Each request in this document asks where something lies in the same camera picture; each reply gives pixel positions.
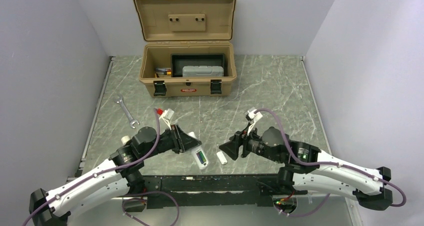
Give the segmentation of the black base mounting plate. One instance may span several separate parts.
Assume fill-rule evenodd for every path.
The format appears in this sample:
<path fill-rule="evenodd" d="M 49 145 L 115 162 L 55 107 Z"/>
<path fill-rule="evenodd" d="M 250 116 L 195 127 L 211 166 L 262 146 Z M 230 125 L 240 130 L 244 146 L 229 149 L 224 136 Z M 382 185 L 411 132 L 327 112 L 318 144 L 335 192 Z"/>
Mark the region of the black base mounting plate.
<path fill-rule="evenodd" d="M 147 193 L 147 208 L 256 205 L 271 207 L 273 200 L 306 195 L 306 190 L 282 186 L 278 175 L 144 175 L 143 182 L 125 193 L 137 197 Z"/>

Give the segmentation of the tan plastic toolbox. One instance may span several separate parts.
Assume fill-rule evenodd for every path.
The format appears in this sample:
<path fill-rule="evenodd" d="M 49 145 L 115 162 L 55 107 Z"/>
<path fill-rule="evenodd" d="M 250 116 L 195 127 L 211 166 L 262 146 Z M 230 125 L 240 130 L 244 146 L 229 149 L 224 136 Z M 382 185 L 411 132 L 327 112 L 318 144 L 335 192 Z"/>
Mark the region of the tan plastic toolbox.
<path fill-rule="evenodd" d="M 237 78 L 233 24 L 236 0 L 133 0 L 143 39 L 139 81 L 152 98 L 231 93 Z M 172 54 L 224 54 L 227 76 L 156 77 Z"/>

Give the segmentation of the small white cylinder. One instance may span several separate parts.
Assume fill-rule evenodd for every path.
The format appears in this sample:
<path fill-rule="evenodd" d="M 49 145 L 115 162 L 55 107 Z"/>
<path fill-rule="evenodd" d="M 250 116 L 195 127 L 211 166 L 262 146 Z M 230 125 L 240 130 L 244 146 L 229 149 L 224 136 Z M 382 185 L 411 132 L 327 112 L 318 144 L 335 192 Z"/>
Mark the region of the small white cylinder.
<path fill-rule="evenodd" d="M 125 135 L 120 140 L 121 140 L 122 145 L 124 146 L 131 140 L 131 138 L 128 135 Z"/>

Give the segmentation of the white remote control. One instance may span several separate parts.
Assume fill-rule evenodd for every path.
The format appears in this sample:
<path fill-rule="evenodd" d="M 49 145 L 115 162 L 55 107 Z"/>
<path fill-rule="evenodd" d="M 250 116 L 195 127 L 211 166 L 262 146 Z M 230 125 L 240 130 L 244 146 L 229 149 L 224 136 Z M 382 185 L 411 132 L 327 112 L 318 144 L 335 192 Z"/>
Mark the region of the white remote control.
<path fill-rule="evenodd" d="M 205 154 L 201 143 L 200 145 L 192 147 L 189 152 L 191 153 L 192 157 L 194 158 L 194 161 L 196 162 L 200 170 L 204 170 L 207 168 L 209 160 Z"/>

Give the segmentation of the grey plastic case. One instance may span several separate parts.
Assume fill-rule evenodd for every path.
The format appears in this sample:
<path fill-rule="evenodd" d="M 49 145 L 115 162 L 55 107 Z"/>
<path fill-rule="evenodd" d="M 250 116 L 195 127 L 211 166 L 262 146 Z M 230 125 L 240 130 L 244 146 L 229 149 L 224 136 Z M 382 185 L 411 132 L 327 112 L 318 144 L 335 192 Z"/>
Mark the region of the grey plastic case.
<path fill-rule="evenodd" d="M 184 66 L 182 69 L 182 76 L 188 78 L 198 77 L 223 77 L 224 68 L 222 66 Z"/>

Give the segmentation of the aluminium rail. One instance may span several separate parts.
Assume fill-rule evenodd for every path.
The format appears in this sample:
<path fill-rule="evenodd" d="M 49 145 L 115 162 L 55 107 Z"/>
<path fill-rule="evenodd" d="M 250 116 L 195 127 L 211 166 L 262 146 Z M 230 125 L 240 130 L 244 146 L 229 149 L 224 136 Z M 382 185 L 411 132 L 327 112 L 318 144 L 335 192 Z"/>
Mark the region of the aluminium rail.
<path fill-rule="evenodd" d="M 86 173 L 60 187 L 58 192 L 50 192 L 50 195 L 57 199 L 70 198 L 81 201 L 101 189 L 116 191 L 121 196 L 151 192 L 155 186 L 166 192 L 244 192 L 259 189 L 264 195 L 305 195 L 314 191 L 356 199 L 355 188 L 349 183 L 320 175 L 279 173 L 143 177 L 139 171 L 128 175 L 115 171 Z"/>

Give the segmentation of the orange handled tool in toolbox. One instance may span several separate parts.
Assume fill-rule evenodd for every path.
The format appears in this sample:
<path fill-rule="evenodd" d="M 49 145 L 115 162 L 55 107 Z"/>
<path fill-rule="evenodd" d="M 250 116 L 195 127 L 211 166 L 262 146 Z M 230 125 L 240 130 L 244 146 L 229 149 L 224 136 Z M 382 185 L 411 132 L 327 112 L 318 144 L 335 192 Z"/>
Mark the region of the orange handled tool in toolbox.
<path fill-rule="evenodd" d="M 157 78 L 171 77 L 172 76 L 172 69 L 171 68 L 157 67 L 157 68 L 155 68 L 155 75 L 156 75 Z"/>

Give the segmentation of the silver open-end wrench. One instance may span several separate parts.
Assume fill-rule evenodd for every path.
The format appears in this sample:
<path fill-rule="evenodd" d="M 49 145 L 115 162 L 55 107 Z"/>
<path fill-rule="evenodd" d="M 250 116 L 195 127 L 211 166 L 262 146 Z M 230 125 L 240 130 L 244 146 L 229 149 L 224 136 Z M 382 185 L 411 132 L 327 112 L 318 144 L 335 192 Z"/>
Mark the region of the silver open-end wrench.
<path fill-rule="evenodd" d="M 116 95 L 116 97 L 115 97 L 115 100 L 114 100 L 120 107 L 121 107 L 121 109 L 123 110 L 123 112 L 124 112 L 124 114 L 125 114 L 125 116 L 127 117 L 127 119 L 128 119 L 128 122 L 129 122 L 129 126 L 132 128 L 132 129 L 135 129 L 136 128 L 136 125 L 138 126 L 140 123 L 139 123 L 139 121 L 137 120 L 137 119 L 134 119 L 133 118 L 133 116 L 131 115 L 131 113 L 130 113 L 130 111 L 127 109 L 127 107 L 126 107 L 126 105 L 125 105 L 125 103 L 124 103 L 124 97 L 123 97 L 123 95 L 122 94 L 117 94 Z"/>

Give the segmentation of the green AAA battery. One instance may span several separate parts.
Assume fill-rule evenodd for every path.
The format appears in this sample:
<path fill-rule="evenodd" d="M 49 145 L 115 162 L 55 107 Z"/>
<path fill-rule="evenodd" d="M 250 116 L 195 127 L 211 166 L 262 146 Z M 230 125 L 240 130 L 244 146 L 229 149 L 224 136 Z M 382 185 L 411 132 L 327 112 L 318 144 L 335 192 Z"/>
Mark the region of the green AAA battery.
<path fill-rule="evenodd" d="M 202 152 L 201 151 L 197 152 L 196 156 L 199 159 L 200 164 L 202 165 L 204 163 Z"/>

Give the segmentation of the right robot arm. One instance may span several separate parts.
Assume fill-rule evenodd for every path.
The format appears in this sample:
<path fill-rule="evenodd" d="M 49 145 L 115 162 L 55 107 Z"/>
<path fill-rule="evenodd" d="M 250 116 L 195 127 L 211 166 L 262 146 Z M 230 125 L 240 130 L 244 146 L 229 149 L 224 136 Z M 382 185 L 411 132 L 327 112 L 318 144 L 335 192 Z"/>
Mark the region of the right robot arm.
<path fill-rule="evenodd" d="M 389 168 L 359 167 L 301 141 L 286 144 L 281 131 L 273 126 L 263 135 L 256 130 L 237 131 L 218 148 L 232 160 L 255 154 L 280 164 L 275 179 L 259 184 L 273 196 L 316 191 L 355 200 L 375 211 L 384 211 L 393 203 L 393 193 L 386 188 L 391 179 Z"/>

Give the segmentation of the black toolbox tray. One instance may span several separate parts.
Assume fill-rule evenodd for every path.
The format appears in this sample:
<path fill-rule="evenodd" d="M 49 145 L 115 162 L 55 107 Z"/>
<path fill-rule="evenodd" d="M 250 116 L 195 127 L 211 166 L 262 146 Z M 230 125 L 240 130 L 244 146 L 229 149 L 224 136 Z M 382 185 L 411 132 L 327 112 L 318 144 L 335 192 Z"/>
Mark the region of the black toolbox tray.
<path fill-rule="evenodd" d="M 171 55 L 172 77 L 183 77 L 183 67 L 185 66 L 221 66 L 224 69 L 224 76 L 227 76 L 226 57 L 223 53 Z"/>

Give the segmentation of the white battery cover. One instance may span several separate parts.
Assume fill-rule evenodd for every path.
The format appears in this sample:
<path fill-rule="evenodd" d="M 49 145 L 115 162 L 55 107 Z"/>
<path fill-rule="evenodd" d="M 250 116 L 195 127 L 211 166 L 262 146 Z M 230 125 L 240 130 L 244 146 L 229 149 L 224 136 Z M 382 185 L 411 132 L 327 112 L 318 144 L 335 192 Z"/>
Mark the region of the white battery cover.
<path fill-rule="evenodd" d="M 225 157 L 225 155 L 222 151 L 218 151 L 216 153 L 216 156 L 218 157 L 218 160 L 222 165 L 226 165 L 228 163 L 228 161 L 227 161 L 227 159 L 226 159 L 226 157 Z"/>

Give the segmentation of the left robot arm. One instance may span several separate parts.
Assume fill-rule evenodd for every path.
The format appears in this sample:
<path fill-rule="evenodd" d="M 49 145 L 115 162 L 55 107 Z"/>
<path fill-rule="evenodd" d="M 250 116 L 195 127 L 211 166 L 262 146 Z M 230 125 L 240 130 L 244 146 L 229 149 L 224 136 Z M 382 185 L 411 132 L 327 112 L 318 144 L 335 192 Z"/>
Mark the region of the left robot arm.
<path fill-rule="evenodd" d="M 180 154 L 201 145 L 193 132 L 185 133 L 177 124 L 161 134 L 143 127 L 132 138 L 125 137 L 121 147 L 89 172 L 56 189 L 35 190 L 30 195 L 28 218 L 35 226 L 65 226 L 71 216 L 112 198 L 145 193 L 148 187 L 140 172 L 145 159 L 167 151 Z"/>

